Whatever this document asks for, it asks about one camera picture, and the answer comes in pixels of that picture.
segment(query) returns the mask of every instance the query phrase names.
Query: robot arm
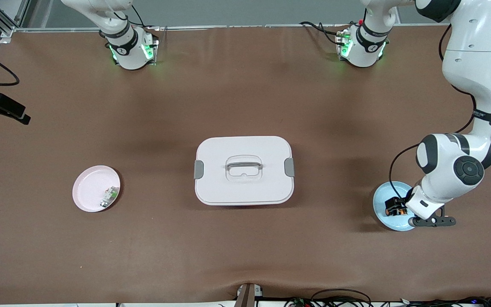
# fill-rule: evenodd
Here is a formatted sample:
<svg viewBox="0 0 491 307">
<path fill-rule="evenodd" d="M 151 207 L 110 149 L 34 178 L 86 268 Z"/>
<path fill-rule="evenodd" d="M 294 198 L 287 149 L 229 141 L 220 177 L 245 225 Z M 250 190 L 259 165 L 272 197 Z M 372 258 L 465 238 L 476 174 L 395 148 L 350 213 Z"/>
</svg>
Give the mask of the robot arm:
<svg viewBox="0 0 491 307">
<path fill-rule="evenodd" d="M 450 84 L 476 101 L 468 134 L 430 134 L 419 144 L 416 161 L 425 176 L 405 205 L 428 219 L 446 202 L 479 185 L 491 165 L 491 0 L 416 0 L 420 14 L 450 18 L 442 72 Z"/>
<path fill-rule="evenodd" d="M 414 4 L 413 0 L 361 0 L 365 5 L 365 17 L 361 24 L 344 30 L 338 47 L 339 56 L 358 67 L 373 65 L 382 55 L 386 38 L 397 21 L 396 6 Z"/>
<path fill-rule="evenodd" d="M 122 12 L 132 0 L 62 0 L 99 28 L 109 42 L 113 58 L 127 70 L 137 70 L 155 60 L 158 39 L 141 27 L 134 27 Z"/>
</svg>

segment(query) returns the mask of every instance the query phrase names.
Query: brown mat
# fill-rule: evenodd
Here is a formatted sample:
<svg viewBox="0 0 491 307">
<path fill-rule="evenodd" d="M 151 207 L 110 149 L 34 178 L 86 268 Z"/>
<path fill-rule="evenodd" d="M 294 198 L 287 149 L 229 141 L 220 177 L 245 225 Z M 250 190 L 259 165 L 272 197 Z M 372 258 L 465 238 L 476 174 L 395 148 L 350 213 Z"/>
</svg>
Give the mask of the brown mat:
<svg viewBox="0 0 491 307">
<path fill-rule="evenodd" d="M 372 193 L 394 155 L 469 119 L 469 97 L 442 76 L 443 30 L 397 27 L 368 69 L 337 61 L 307 29 L 168 32 L 158 65 L 134 72 L 111 63 L 97 33 L 16 33 L 0 60 L 22 82 L 0 91 L 32 121 L 0 116 L 0 303 L 225 300 L 244 282 L 265 295 L 491 295 L 491 168 L 448 204 L 454 227 L 399 233 L 373 218 Z M 255 135 L 291 144 L 292 198 L 203 205 L 197 146 Z M 97 214 L 71 197 L 92 165 L 124 182 Z M 413 152 L 394 171 L 407 183 L 422 175 Z"/>
</svg>

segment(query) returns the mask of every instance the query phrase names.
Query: box lid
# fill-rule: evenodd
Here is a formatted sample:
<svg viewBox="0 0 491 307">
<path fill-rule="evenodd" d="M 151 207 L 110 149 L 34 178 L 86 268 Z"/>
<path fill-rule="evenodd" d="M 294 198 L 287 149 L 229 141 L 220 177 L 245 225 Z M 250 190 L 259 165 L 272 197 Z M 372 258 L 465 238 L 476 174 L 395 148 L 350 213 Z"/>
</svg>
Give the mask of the box lid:
<svg viewBox="0 0 491 307">
<path fill-rule="evenodd" d="M 291 146 L 279 136 L 210 138 L 196 152 L 195 190 L 204 204 L 279 204 L 294 190 Z"/>
</svg>

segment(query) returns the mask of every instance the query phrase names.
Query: box handle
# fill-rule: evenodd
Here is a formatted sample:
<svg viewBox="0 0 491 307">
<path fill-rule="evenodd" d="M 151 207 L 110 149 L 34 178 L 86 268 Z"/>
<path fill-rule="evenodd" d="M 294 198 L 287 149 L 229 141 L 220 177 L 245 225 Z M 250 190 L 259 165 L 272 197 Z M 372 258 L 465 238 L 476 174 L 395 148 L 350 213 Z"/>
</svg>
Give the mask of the box handle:
<svg viewBox="0 0 491 307">
<path fill-rule="evenodd" d="M 227 169 L 230 169 L 232 167 L 257 167 L 258 169 L 262 169 L 263 165 L 258 162 L 234 162 L 234 163 L 228 163 L 226 165 Z"/>
</svg>

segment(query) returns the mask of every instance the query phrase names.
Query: gray clip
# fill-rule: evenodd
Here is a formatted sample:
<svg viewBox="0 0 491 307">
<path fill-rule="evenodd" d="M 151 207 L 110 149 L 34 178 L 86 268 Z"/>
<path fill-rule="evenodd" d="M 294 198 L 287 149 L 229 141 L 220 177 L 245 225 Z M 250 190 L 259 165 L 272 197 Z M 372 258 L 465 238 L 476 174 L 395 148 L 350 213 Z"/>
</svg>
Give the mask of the gray clip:
<svg viewBox="0 0 491 307">
<path fill-rule="evenodd" d="M 283 162 L 284 169 L 285 169 L 285 175 L 288 175 L 288 177 L 294 177 L 295 176 L 295 163 L 293 162 L 293 158 L 287 158 Z"/>
<path fill-rule="evenodd" d="M 200 179 L 204 177 L 204 162 L 201 160 L 194 161 L 194 178 Z"/>
</svg>

